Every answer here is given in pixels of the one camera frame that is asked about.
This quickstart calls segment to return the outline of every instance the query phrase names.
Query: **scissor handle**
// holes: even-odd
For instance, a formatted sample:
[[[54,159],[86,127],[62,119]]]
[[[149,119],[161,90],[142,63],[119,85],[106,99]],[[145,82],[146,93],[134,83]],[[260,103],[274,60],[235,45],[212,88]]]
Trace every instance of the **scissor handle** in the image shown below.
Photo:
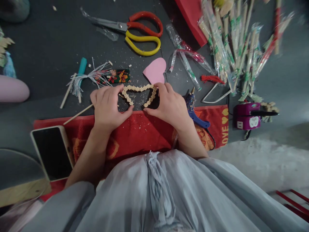
[[[144,24],[138,23],[138,22],[134,22],[140,18],[148,18],[151,20],[154,20],[157,25],[159,26],[160,32],[154,32],[152,30],[150,30],[148,27],[146,27]],[[148,35],[151,36],[156,36],[158,38],[161,37],[162,33],[163,33],[163,25],[161,20],[153,13],[148,12],[148,11],[140,11],[135,13],[134,15],[132,15],[131,17],[129,17],[129,22],[127,23],[128,29],[129,28],[138,28],[144,32],[146,32]]]
[[[135,45],[134,43],[132,43],[132,41],[130,40],[134,40],[134,41],[137,41],[137,42],[145,42],[145,41],[154,41],[158,44],[158,46],[156,47],[156,49],[154,49],[153,51],[142,51],[142,50],[139,50]],[[126,42],[130,45],[130,47],[137,53],[137,54],[140,54],[140,55],[143,55],[143,56],[151,56],[151,55],[154,55],[156,54],[160,47],[161,47],[161,41],[158,37],[156,36],[136,36],[136,35],[133,35],[131,34],[129,31],[126,31],[126,38],[125,38]]]

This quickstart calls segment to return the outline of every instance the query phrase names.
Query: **blue glue gun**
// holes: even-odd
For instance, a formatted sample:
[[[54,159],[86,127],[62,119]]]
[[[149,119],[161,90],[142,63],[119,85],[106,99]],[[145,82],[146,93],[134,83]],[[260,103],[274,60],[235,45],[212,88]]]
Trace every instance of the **blue glue gun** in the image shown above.
[[[201,128],[206,129],[210,127],[210,122],[199,119],[194,112],[194,102],[195,102],[195,97],[193,94],[194,90],[195,90],[195,87],[193,87],[192,91],[186,97],[187,110],[188,110],[189,116],[193,119],[194,123],[199,125]]]

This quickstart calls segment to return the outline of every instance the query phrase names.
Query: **gray floor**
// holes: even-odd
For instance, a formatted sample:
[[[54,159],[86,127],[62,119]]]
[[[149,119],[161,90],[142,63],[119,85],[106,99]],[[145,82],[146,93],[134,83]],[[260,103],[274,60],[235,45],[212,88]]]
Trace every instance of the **gray floor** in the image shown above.
[[[309,123],[303,123],[229,143],[209,154],[233,164],[271,195],[292,188],[309,197],[308,138]]]

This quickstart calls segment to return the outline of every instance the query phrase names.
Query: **pink paper heart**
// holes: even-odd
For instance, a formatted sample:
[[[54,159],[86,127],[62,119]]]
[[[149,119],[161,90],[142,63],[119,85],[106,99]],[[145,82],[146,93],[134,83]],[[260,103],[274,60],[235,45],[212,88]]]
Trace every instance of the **pink paper heart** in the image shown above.
[[[164,83],[165,79],[163,73],[166,69],[166,62],[163,58],[155,59],[148,65],[143,74],[147,77],[151,84],[155,84],[158,82]]]

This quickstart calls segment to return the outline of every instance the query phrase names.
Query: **person's right hand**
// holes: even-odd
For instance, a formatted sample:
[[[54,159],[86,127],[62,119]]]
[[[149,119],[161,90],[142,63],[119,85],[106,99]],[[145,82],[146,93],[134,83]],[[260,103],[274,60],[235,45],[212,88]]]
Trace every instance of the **person's right hand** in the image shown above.
[[[156,83],[154,86],[159,88],[160,105],[155,110],[144,108],[144,111],[171,124],[177,131],[194,126],[184,98],[169,83]]]

